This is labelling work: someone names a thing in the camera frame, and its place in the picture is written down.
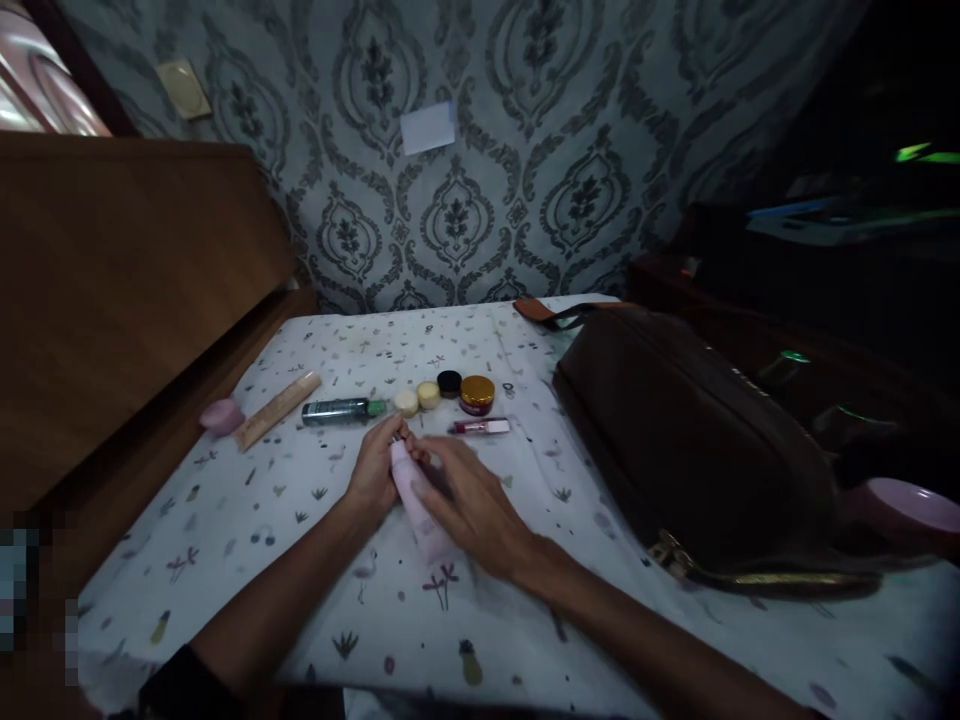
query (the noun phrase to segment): lip gloss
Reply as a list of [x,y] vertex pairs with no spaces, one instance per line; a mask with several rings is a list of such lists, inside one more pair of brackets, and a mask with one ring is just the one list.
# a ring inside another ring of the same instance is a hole
[[455,422],[447,432],[451,435],[499,435],[510,432],[510,421],[506,418],[465,420]]

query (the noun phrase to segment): damask wallpaper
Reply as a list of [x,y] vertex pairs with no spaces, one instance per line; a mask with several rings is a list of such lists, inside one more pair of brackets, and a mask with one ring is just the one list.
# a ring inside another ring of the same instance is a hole
[[[347,313],[602,291],[741,192],[867,0],[61,0],[151,137],[249,145]],[[188,59],[211,118],[154,66]],[[406,157],[401,114],[453,100]]]

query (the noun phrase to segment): light switch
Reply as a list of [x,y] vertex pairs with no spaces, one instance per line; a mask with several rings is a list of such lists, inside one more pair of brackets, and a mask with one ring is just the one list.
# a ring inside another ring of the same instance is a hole
[[203,94],[200,81],[186,60],[157,65],[157,75],[170,97],[170,102],[177,108],[180,117],[184,120],[193,120],[211,113],[210,103]]
[[400,134],[403,136],[403,154],[413,155],[451,144],[455,140],[455,114],[454,104],[445,102],[401,115]]

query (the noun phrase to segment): hand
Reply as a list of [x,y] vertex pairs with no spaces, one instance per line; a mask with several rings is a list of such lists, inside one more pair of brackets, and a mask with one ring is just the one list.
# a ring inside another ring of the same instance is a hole
[[416,437],[403,416],[392,415],[363,436],[345,496],[358,501],[365,510],[378,513],[381,519],[397,501],[397,487],[390,475],[390,444],[396,433],[406,442],[411,456],[421,458],[422,454],[413,445]]
[[500,478],[473,450],[460,440],[443,437],[422,438],[415,446],[440,458],[454,502],[432,485],[414,486],[414,491],[457,545],[488,573],[511,582],[539,562],[541,538],[520,519]]

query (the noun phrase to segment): white paper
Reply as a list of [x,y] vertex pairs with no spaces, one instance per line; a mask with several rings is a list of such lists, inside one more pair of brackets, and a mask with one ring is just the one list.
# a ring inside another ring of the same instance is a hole
[[453,124],[452,101],[401,115],[400,134],[403,136],[403,154],[413,155],[442,145],[450,145],[455,139]]

